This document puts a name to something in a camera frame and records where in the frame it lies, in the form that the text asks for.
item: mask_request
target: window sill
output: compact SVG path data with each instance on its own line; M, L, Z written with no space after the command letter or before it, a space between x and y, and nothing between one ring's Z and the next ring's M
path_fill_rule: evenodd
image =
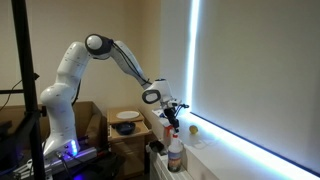
M184 166L194 179L319 179L266 152L261 156L256 147L246 149L246 143L230 142L230 135L192 114L178 119L179 137L186 150ZM190 134L190 125L198 127L197 134Z

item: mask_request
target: bowl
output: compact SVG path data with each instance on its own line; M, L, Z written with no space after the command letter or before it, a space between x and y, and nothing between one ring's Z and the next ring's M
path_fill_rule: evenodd
M114 125L114 128L120 135L130 135L136 128L136 124L133 122L122 122Z

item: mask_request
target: black metal frame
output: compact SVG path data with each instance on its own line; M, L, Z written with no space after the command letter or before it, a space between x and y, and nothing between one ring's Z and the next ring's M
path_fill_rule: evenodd
M1 94L24 93L26 112L22 123L15 132L15 140L16 143L20 143L25 140L26 134L29 134L34 179L45 179L39 124L40 111L38 110L34 80L26 2L25 0L11 0L11 4L23 89L2 90Z

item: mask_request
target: small object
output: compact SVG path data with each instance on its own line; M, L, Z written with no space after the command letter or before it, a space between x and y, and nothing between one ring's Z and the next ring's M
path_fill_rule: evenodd
M137 112L137 111L122 111L122 112L119 112L116 116L119 119L132 119L132 118L138 117L139 112Z
M196 134L198 132L198 127L195 126L195 125L191 125L189 127L189 131L190 131L191 134Z
M112 125L112 127L115 128L120 135L130 135L136 128L136 124L134 122L123 122Z
M181 168L181 151L183 147L177 134L173 134L168 148L168 170L178 172Z

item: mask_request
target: white roller blind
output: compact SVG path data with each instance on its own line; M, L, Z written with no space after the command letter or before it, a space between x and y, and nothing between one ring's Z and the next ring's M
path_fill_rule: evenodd
M192 112L320 173L320 1L200 2Z

